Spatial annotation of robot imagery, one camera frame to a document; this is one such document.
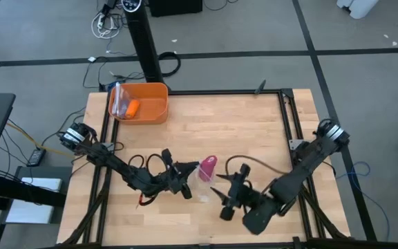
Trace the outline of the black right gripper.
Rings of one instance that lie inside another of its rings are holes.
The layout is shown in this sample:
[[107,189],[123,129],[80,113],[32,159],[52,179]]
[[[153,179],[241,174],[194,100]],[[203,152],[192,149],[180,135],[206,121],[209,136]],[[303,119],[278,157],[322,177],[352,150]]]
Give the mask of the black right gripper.
[[232,175],[216,174],[218,178],[225,179],[231,183],[228,194],[225,195],[221,191],[214,187],[210,189],[219,197],[223,205],[220,213],[220,218],[225,221],[231,221],[234,215],[234,208],[240,208],[243,204],[243,188],[246,187],[244,184],[245,179],[250,173],[250,167],[247,164],[242,164],[239,172],[235,172]]

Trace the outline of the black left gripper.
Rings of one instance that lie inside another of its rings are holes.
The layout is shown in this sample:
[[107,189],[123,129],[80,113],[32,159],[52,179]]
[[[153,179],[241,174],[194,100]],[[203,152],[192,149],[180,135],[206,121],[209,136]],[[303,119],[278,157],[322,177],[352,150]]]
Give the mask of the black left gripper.
[[173,162],[171,152],[164,149],[161,155],[151,154],[146,162],[146,167],[148,167],[152,156],[160,158],[166,170],[151,179],[149,189],[143,191],[145,197],[154,197],[160,192],[170,191],[173,194],[181,192],[185,199],[191,199],[192,194],[188,186],[188,177],[198,168],[199,162]]

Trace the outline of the pink elastic bandage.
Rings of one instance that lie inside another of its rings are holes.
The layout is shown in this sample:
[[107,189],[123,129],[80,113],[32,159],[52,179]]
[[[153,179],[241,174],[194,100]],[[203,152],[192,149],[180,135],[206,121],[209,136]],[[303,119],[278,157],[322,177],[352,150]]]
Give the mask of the pink elastic bandage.
[[214,167],[217,164],[216,156],[208,156],[206,157],[199,166],[198,177],[203,182],[210,182],[214,176]]

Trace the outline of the clear plastic zip bag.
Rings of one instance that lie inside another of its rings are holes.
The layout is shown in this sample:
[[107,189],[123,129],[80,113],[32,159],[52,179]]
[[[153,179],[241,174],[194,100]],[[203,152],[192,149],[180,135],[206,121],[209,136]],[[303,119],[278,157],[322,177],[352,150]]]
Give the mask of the clear plastic zip bag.
[[188,186],[190,187],[192,196],[195,199],[198,199],[202,203],[207,203],[207,202],[209,202],[209,199],[210,199],[211,195],[213,194],[213,191],[210,189],[210,187],[214,186],[215,168],[214,168],[214,176],[213,176],[212,180],[210,182],[203,182],[198,177],[199,166],[188,177]]

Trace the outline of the clear zip bag with bandage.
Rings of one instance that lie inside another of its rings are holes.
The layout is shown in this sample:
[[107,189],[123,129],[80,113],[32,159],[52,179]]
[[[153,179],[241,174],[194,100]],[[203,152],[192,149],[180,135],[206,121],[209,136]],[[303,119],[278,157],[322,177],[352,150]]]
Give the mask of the clear zip bag with bandage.
[[129,92],[120,84],[119,82],[115,83],[113,88],[115,90],[113,95],[113,105],[111,108],[112,114],[120,119],[126,118],[126,111],[131,102],[131,96]]

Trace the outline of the orange plastic bin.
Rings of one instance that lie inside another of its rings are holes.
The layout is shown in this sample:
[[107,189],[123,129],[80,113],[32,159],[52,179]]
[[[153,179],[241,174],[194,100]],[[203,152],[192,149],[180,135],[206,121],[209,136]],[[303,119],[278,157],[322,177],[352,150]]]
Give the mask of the orange plastic bin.
[[165,84],[160,82],[124,83],[122,86],[129,92],[132,100],[137,99],[140,101],[138,112],[132,119],[115,117],[111,111],[115,92],[112,88],[108,103],[110,116],[127,125],[156,125],[165,122],[167,119],[169,92]]

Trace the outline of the orange carrot toy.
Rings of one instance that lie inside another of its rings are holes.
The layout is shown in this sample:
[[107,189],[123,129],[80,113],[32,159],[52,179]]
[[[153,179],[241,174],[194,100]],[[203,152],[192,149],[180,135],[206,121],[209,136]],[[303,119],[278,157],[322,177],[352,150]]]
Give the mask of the orange carrot toy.
[[126,119],[132,119],[135,117],[136,113],[138,112],[140,106],[140,101],[137,99],[133,99],[129,102],[124,117]]

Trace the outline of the black tower fan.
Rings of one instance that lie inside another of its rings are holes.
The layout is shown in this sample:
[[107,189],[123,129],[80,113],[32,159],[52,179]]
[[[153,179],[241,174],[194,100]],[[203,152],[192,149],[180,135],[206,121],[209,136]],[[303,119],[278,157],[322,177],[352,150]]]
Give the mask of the black tower fan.
[[147,82],[163,83],[149,20],[143,0],[120,0],[136,54]]

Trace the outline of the black power adapter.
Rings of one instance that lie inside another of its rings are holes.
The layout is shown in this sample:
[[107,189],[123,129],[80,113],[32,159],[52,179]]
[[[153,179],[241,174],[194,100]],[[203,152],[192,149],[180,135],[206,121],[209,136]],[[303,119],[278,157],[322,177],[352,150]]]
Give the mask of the black power adapter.
[[45,149],[42,148],[35,149],[30,155],[30,158],[28,159],[27,166],[28,167],[40,166],[45,154],[46,154]]

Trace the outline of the white flat panel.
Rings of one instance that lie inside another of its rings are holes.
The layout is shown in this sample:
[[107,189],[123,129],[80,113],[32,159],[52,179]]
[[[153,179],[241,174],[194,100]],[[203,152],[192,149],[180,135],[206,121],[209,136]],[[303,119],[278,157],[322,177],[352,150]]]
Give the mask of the white flat panel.
[[[59,178],[28,178],[21,179],[25,183],[46,188],[54,192],[61,189],[62,180]],[[54,207],[50,205],[37,205],[35,203],[14,200],[7,214],[6,223],[34,223],[48,224],[52,221]]]

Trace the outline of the black box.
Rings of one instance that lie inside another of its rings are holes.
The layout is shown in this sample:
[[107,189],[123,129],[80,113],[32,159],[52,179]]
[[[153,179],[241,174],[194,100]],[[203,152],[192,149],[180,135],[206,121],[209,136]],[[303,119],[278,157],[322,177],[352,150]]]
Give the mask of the black box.
[[152,17],[202,12],[203,0],[148,0]]

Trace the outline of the black aluminium table frame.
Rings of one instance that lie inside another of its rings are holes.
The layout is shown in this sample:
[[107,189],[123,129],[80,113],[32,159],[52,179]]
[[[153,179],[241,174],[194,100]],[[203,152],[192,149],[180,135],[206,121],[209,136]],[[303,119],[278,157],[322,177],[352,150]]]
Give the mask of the black aluminium table frame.
[[[175,160],[201,160],[215,155],[216,173],[236,172],[243,163],[251,167],[249,179],[255,189],[263,189],[279,171],[291,169],[288,142],[294,138],[311,140],[319,119],[308,89],[284,93],[236,95],[172,95],[167,121],[158,125],[104,123],[108,97],[92,93],[88,97],[84,122],[108,140],[116,139],[122,160],[139,163],[141,156],[169,149]],[[153,173],[163,170],[152,158]],[[221,192],[229,183],[214,181]],[[97,212],[89,232],[90,241],[103,246],[163,246],[235,248],[237,245],[290,242],[294,237],[326,237],[328,231],[316,219],[309,205],[294,205],[285,216],[275,216],[260,235],[243,225],[243,211],[231,221],[223,221],[220,199],[213,193],[202,203],[181,194],[161,193],[150,205],[138,205],[139,192],[131,190],[118,174],[111,176],[105,212]]]

